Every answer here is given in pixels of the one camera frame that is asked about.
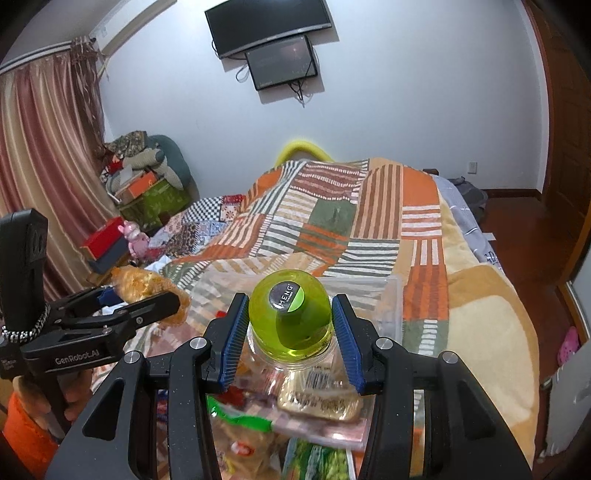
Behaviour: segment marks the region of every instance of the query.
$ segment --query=door frame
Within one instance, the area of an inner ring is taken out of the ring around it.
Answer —
[[[562,275],[558,280],[558,292],[560,297],[569,309],[573,317],[574,325],[577,327],[579,339],[581,343],[585,343],[591,337],[589,326],[584,320],[583,309],[574,293],[573,281],[581,269],[583,260],[589,252],[591,246],[591,203],[587,209],[587,215],[583,222],[583,228],[577,242],[574,245],[573,251],[570,254],[568,261],[564,267]]]
[[[548,160],[546,162],[546,173],[544,178],[544,187],[542,190],[542,202],[546,203],[547,196],[548,196],[548,186],[550,185],[550,177],[551,177],[551,169],[552,169],[552,160],[554,158],[554,132],[555,132],[555,124],[554,124],[554,96],[553,96],[553,88],[552,88],[552,79],[550,77],[550,67],[548,65],[548,55],[544,48],[544,42],[540,33],[540,28],[538,26],[538,22],[534,16],[534,12],[532,10],[532,5],[534,8],[539,8],[533,4],[532,0],[522,0],[523,6],[527,15],[530,18],[531,25],[534,29],[535,38],[538,43],[538,48],[540,49],[541,57],[542,57],[542,64],[544,66],[544,74],[546,78],[546,85],[548,89],[548,120],[550,122],[549,125],[549,138],[548,138]],[[568,261],[564,267],[562,275],[558,280],[558,296],[562,298],[564,304],[567,306],[573,321],[574,325],[577,328],[577,332],[579,334],[579,338],[581,343],[585,343],[591,337],[591,331],[587,323],[584,320],[583,309],[577,299],[577,296],[573,290],[573,281],[579,272],[583,260],[589,251],[589,247],[591,246],[591,203],[587,208],[587,214],[585,216],[583,227],[581,229],[581,233],[577,242],[574,245],[573,251],[570,254]]]
[[[538,43],[538,48],[540,49],[540,54],[542,57],[542,65],[544,67],[544,76],[546,79],[546,88],[548,90],[548,157],[546,159],[546,171],[544,175],[544,185],[542,187],[541,198],[542,203],[545,204],[548,195],[548,186],[550,185],[552,159],[554,158],[554,95],[552,90],[552,79],[550,77],[550,67],[548,66],[548,55],[544,48],[544,42],[542,41],[542,35],[540,33],[538,22],[536,21],[534,12],[531,9],[532,5],[536,8],[538,7],[535,6],[535,4],[533,4],[531,0],[521,0],[521,3],[525,8],[527,16],[530,19],[531,26],[534,29],[535,39]]]

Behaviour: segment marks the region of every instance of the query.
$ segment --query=bottle label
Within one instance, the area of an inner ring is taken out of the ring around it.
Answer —
[[[282,281],[269,292],[269,303],[281,313],[293,312],[304,301],[304,289],[296,282]]]

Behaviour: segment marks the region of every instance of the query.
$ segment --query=wooden door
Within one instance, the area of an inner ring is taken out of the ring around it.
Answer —
[[[550,150],[544,200],[578,238],[591,200],[591,83],[543,12],[527,2],[541,43],[550,97]]]

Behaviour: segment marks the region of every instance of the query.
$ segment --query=red box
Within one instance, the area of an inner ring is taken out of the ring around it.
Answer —
[[[118,228],[123,225],[122,217],[115,217],[86,239],[80,247],[85,259],[96,261],[123,236]]]

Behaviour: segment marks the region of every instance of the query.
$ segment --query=baseboard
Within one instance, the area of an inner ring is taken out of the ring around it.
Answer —
[[[579,340],[581,344],[589,340],[586,325],[584,324],[583,316],[581,315],[581,309],[578,305],[577,300],[574,298],[569,285],[566,283],[560,283],[557,287],[558,297],[563,301],[569,310],[570,316],[573,319],[574,326],[577,327],[577,333],[579,334]]]
[[[534,197],[542,199],[542,194],[538,189],[486,189],[486,194],[490,199],[515,198],[515,197]]]

